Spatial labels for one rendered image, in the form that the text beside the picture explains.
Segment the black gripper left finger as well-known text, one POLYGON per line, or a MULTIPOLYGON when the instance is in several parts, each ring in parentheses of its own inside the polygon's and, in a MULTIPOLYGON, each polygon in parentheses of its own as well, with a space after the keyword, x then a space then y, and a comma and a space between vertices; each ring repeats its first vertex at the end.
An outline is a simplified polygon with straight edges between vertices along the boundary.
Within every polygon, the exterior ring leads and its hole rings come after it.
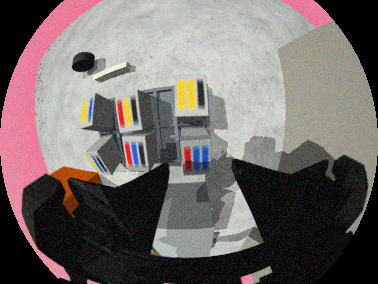
POLYGON ((140 252, 150 254, 170 175, 169 162, 124 185, 109 187, 69 178, 68 186, 79 205, 110 215, 140 252))

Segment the beige flat panel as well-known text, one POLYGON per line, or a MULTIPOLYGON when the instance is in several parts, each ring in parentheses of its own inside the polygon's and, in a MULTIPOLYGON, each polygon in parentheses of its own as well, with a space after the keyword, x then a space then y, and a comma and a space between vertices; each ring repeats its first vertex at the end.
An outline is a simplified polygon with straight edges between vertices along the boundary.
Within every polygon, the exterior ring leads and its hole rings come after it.
POLYGON ((277 49, 285 83, 285 137, 278 170, 294 174, 349 155, 366 166, 369 190, 362 214, 346 233, 358 229, 373 189, 378 158, 378 126, 365 70, 334 21, 318 26, 277 49))

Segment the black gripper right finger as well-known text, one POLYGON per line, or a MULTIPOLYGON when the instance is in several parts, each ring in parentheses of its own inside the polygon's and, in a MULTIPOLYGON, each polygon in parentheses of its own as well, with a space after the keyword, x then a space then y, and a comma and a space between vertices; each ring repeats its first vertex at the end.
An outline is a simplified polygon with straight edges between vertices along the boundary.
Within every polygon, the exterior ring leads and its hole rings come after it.
POLYGON ((260 230, 262 242, 277 238, 282 235, 281 229, 287 217, 294 210, 298 199, 305 191, 305 186, 326 174, 329 161, 319 161, 294 174, 280 173, 280 171, 268 169, 233 159, 232 171, 237 185, 248 202, 250 213, 260 230))

